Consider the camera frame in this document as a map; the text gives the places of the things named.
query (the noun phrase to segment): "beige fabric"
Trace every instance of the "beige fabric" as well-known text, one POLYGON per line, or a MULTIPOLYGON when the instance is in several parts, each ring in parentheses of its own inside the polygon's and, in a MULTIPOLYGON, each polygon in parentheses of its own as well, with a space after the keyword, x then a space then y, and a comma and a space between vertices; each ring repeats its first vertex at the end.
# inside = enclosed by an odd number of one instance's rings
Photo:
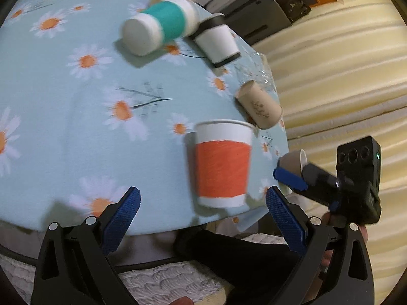
POLYGON ((368 227, 379 304, 407 265, 407 27, 390 0, 339 1, 254 48, 273 72, 290 150, 334 173, 339 144, 371 134, 381 145, 383 212, 368 227))

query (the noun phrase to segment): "beige cup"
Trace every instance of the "beige cup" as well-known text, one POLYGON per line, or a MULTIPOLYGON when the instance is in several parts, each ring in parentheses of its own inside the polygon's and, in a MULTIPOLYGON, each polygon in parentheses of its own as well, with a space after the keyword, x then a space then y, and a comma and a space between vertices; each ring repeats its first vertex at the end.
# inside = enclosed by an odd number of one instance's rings
POLYGON ((301 176, 302 169, 307 164, 308 164, 307 155, 305 154, 304 149, 286 153, 278 161, 278 166, 299 177, 302 177, 301 176))
POLYGON ((262 130, 273 127, 282 117, 281 106, 254 80, 243 84, 235 97, 262 130))

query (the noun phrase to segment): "teal and white cup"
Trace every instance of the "teal and white cup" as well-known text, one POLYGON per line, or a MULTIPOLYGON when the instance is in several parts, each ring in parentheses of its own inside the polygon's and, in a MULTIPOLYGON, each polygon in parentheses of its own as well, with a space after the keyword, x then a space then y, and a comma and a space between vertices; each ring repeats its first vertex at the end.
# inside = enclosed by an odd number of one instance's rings
POLYGON ((191 35, 198 23, 198 10, 191 0, 162 0, 125 21, 123 42, 132 54, 144 56, 166 42, 191 35))

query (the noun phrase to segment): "black and white cup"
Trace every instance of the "black and white cup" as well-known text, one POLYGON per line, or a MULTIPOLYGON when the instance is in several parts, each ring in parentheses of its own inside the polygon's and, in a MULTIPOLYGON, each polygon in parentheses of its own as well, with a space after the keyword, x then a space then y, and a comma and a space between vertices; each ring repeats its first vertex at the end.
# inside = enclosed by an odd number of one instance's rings
POLYGON ((213 14, 204 19, 198 30, 190 36, 203 50, 215 68, 240 57, 240 51, 223 14, 213 14))

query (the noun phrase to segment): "blue gripper pad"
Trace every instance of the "blue gripper pad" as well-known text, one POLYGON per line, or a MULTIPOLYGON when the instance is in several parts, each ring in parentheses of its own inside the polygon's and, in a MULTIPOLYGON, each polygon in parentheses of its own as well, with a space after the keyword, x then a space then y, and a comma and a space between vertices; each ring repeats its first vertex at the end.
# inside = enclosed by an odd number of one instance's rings
POLYGON ((291 189, 296 189, 299 191, 305 191, 308 189, 307 183, 302 178, 292 174, 282 167, 276 168, 273 172, 273 176, 277 181, 280 181, 291 189))
POLYGON ((288 202, 283 194, 278 194, 272 187, 266 193, 266 205, 277 223, 288 247, 291 251, 305 254, 307 247, 305 246, 305 231, 302 229, 294 215, 288 208, 288 202))
POLYGON ((103 230, 102 252, 105 256, 119 247, 141 204, 140 190, 134 188, 103 230))

